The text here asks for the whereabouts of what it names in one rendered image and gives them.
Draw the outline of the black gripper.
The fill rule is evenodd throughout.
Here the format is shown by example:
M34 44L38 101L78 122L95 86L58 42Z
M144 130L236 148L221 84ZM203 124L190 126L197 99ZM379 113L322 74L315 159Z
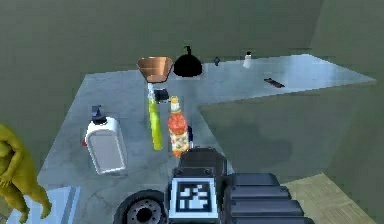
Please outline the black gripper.
M141 190L128 196L117 208L113 224L167 224L164 193Z

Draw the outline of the white soap dispenser bottle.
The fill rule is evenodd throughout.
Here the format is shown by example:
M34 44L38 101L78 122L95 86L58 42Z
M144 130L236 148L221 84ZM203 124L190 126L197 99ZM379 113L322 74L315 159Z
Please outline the white soap dispenser bottle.
M99 175L117 173L127 166L120 123L106 116L100 105L91 107L91 120L84 138L93 165Z

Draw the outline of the green spray bottle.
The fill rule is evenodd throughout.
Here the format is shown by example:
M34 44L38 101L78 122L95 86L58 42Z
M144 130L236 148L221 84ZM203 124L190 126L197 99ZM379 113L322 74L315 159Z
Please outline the green spray bottle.
M148 111L151 126L151 136L155 150L162 149L162 133L158 104L167 102L169 94L166 88L156 89L152 83L147 84L148 88Z

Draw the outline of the orange patterned bottle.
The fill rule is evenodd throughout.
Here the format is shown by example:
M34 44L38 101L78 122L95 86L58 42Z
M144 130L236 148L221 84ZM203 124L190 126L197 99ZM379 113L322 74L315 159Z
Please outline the orange patterned bottle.
M188 136L188 123L182 112L179 98L172 96L170 98L170 116L168 118L168 130L171 141L172 154L180 158L181 155L188 151L189 136Z

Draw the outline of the yellow figure statue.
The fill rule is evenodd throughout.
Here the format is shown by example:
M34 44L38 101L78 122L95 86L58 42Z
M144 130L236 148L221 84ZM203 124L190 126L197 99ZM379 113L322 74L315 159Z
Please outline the yellow figure statue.
M9 207L21 213L20 224L25 224L29 217L25 195L41 205L41 219L50 215L52 203L46 190L38 183L29 151L10 127L0 123L0 196Z

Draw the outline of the copper bowl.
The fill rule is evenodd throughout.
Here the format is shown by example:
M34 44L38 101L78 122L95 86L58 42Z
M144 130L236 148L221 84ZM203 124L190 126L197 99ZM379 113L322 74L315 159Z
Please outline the copper bowl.
M172 59L166 56L146 57L137 61L137 67L148 83L166 82L172 66Z

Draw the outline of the black round kettle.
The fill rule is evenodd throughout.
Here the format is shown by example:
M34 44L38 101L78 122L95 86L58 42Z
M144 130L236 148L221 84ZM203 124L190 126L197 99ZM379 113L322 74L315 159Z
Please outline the black round kettle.
M180 77L195 77L202 74L201 61L192 54L189 45L185 46L186 53L177 58L174 63L174 73Z

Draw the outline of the black remote control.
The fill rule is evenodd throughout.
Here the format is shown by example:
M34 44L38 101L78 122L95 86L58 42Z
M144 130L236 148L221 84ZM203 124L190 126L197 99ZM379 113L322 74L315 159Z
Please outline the black remote control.
M276 88L284 88L285 85L281 84L280 82L275 81L272 78L266 78L264 79L265 82L269 83L270 85L276 87Z

